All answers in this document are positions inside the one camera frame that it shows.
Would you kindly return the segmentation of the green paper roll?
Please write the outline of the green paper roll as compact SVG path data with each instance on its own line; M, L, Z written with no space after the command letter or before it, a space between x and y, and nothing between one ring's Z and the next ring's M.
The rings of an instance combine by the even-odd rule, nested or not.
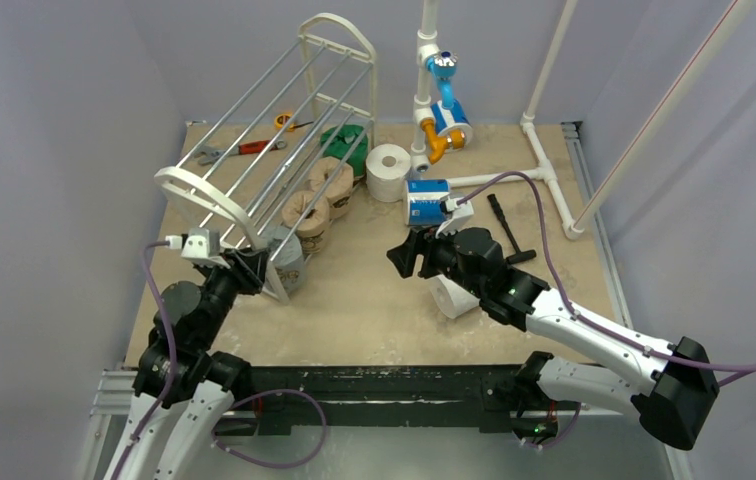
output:
M369 137L364 133L364 127L355 124L344 124L323 132L319 143L327 145L325 157L342 160L347 153L346 162L352 167L355 178L363 177L366 173L365 163L369 153Z

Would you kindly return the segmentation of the white metal shelf rack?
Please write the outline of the white metal shelf rack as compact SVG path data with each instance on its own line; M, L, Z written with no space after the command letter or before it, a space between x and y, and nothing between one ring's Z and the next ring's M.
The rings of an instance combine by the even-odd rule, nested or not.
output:
M373 144L377 60L354 23L317 14L216 122L188 131L154 177L190 229L186 258L211 267L263 250L263 292L290 301Z

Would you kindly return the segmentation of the unwrapped white paper roll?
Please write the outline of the unwrapped white paper roll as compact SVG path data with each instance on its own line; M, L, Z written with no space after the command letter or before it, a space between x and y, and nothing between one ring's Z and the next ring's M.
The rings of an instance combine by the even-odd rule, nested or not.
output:
M428 280L429 291L439 310L456 319L479 305L479 299L443 275Z

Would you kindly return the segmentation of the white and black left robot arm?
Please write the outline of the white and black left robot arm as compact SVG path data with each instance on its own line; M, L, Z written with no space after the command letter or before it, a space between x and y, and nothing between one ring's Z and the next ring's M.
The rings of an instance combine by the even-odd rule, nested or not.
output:
M266 249L227 249L220 262L199 267L202 283L165 290L146 275L157 312L106 478L182 478L226 408L249 402L249 363L210 348L237 297L262 292L268 257Z

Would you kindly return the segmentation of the grey paper roll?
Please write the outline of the grey paper roll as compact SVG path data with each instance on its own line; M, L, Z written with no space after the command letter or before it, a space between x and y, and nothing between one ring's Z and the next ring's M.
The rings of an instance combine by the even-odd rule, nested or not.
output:
M268 243L270 253L280 250L273 264L287 294L300 289L307 279L301 242L296 234L285 240L289 232L289 228L279 225L261 234L261 238Z

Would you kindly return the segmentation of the brown roll with print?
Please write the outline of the brown roll with print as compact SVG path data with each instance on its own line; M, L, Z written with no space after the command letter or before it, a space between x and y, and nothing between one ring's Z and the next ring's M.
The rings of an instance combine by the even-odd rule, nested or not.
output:
M324 248L330 224L330 203L326 196L298 191L284 203L281 218L286 227L295 228L305 254L315 254Z

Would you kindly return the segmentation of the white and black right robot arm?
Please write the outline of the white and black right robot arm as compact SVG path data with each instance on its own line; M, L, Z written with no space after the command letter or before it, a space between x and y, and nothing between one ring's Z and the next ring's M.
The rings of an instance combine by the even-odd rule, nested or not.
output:
M412 228L386 256L401 277L442 275L473 295L492 320L593 360L592 376L608 383L592 387L589 403L634 413L658 441L694 448L720 393L701 343L687 336L671 343L643 335L568 303L562 291L509 264L485 228L449 235L434 227Z

